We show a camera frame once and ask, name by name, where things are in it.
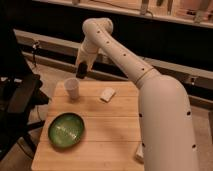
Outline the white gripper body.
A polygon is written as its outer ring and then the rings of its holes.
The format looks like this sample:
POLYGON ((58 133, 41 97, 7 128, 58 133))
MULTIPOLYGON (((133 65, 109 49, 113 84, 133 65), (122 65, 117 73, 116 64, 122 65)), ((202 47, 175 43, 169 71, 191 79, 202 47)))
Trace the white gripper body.
POLYGON ((77 59, 76 59, 76 67, 78 68, 80 63, 86 63, 87 64, 87 72, 89 72, 92 69, 93 63, 96 59, 95 53, 89 53, 82 49, 78 51, 77 59))

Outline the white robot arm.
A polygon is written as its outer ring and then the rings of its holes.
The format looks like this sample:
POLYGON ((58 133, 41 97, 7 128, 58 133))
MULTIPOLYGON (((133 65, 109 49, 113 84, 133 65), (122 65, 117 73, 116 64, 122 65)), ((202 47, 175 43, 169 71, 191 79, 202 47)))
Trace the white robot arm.
POLYGON ((76 76, 84 78, 102 50, 139 90, 144 170, 199 171, 192 112, 183 85, 116 41, 110 19, 87 19, 82 30, 84 40, 77 54, 76 76))

